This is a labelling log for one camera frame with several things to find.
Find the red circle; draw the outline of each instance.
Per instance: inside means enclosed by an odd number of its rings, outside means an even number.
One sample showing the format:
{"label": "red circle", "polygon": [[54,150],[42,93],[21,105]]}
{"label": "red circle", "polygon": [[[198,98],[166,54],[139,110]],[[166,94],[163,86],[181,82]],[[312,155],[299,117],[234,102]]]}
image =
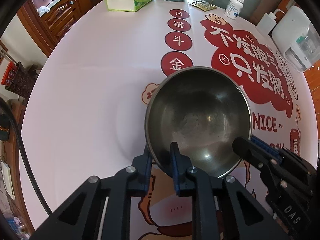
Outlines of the red circle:
{"label": "red circle", "polygon": [[174,50],[185,51],[192,47],[191,38],[185,33],[170,32],[164,38],[165,43]]}
{"label": "red circle", "polygon": [[184,53],[171,51],[161,59],[161,68],[166,76],[186,67],[193,67],[192,60]]}
{"label": "red circle", "polygon": [[180,10],[180,9],[172,9],[169,12],[173,17],[179,18],[179,19],[187,19],[190,17],[190,15],[184,11],[184,10]]}
{"label": "red circle", "polygon": [[187,32],[191,29],[190,23],[183,19],[173,18],[168,21],[168,26],[178,32]]}

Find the blue gripper pad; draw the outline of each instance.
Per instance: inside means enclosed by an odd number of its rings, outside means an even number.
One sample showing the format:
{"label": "blue gripper pad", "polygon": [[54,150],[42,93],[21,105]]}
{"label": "blue gripper pad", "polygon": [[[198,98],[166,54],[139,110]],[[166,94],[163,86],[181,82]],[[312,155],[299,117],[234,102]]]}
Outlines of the blue gripper pad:
{"label": "blue gripper pad", "polygon": [[271,147],[270,145],[268,145],[258,137],[255,137],[254,135],[251,136],[251,141],[257,146],[259,146],[260,148],[264,149],[267,153],[271,154],[274,157],[274,159],[277,160],[279,164],[281,164],[282,157],[279,155],[276,149],[274,149],[273,147]]}

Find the white squeeze bottle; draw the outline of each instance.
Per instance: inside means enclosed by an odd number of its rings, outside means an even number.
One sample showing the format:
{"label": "white squeeze bottle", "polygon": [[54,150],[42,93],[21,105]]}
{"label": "white squeeze bottle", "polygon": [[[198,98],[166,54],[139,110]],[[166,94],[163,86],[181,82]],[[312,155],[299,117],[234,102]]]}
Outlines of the white squeeze bottle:
{"label": "white squeeze bottle", "polygon": [[236,19],[243,8],[244,0],[230,0],[224,14],[231,19]]}
{"label": "white squeeze bottle", "polygon": [[260,32],[263,36],[267,36],[272,29],[276,26],[276,13],[282,12],[282,10],[277,9],[273,13],[270,12],[269,14],[265,13],[260,22],[257,24],[257,30]]}

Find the printed tablecloth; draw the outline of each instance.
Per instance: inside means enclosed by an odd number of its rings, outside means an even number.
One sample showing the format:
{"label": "printed tablecloth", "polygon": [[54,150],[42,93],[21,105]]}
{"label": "printed tablecloth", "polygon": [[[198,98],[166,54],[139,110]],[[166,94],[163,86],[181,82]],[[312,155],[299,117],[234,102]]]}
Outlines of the printed tablecloth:
{"label": "printed tablecloth", "polygon": [[[316,117],[303,73],[248,21],[231,20],[221,8],[204,12],[188,1],[153,0],[136,13],[108,12],[100,3],[49,57],[32,91],[22,136],[52,209],[89,176],[113,176],[142,154],[153,91],[166,76],[190,66],[230,76],[249,101],[253,135],[316,165]],[[20,167],[26,206],[38,227],[46,214],[22,161]],[[270,211],[255,168],[241,162],[231,174]],[[132,198],[130,239],[191,240],[191,199],[175,196],[172,179],[156,165],[148,195]]]}

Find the cabinet drawer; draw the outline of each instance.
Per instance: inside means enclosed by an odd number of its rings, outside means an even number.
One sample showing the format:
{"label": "cabinet drawer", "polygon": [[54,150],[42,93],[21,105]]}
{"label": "cabinet drawer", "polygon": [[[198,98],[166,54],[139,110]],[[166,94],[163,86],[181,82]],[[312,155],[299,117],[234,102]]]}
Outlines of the cabinet drawer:
{"label": "cabinet drawer", "polygon": [[41,20],[52,31],[70,13],[75,10],[73,0],[61,0],[50,8],[49,13],[45,13]]}
{"label": "cabinet drawer", "polygon": [[68,30],[77,22],[75,11],[68,14],[64,19],[52,30],[52,38],[59,42]]}

